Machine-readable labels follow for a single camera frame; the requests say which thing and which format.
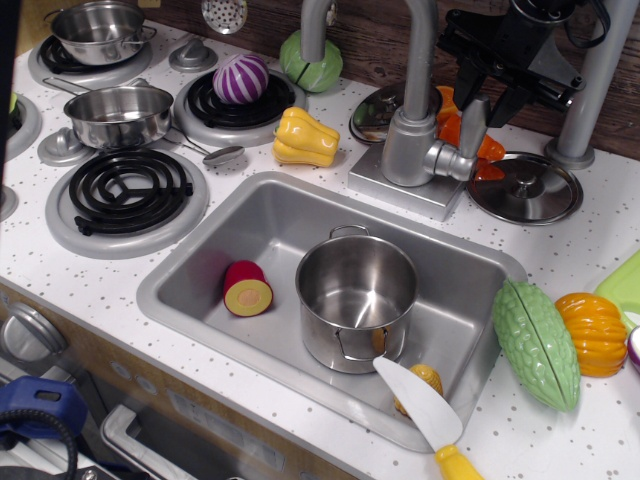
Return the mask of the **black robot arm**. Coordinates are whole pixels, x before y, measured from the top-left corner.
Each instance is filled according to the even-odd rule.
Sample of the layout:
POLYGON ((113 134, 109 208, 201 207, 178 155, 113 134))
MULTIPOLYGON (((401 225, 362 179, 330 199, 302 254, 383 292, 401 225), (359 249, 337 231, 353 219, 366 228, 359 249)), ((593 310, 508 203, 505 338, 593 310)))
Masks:
POLYGON ((438 47, 453 55, 459 66, 453 96, 458 109, 466 109, 491 77, 505 90, 489 113, 490 128, 504 126, 527 104, 567 112, 586 80, 558 50, 556 29, 562 27, 575 47, 589 49, 601 44, 611 27, 604 4, 591 1, 603 32, 591 40, 576 37, 569 19, 586 4, 514 0, 502 15, 448 11, 438 47))

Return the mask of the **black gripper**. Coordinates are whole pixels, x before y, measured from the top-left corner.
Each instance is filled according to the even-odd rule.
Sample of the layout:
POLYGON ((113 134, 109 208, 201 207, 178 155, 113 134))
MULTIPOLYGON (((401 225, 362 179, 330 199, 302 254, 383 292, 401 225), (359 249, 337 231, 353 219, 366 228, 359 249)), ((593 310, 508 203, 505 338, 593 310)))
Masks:
POLYGON ((489 77, 507 87, 491 111, 490 128, 507 124, 525 100, 567 106, 585 80, 559 52, 555 33, 574 12, 573 7, 509 7, 501 15, 448 11, 438 46, 459 66, 456 106, 465 110, 489 77))

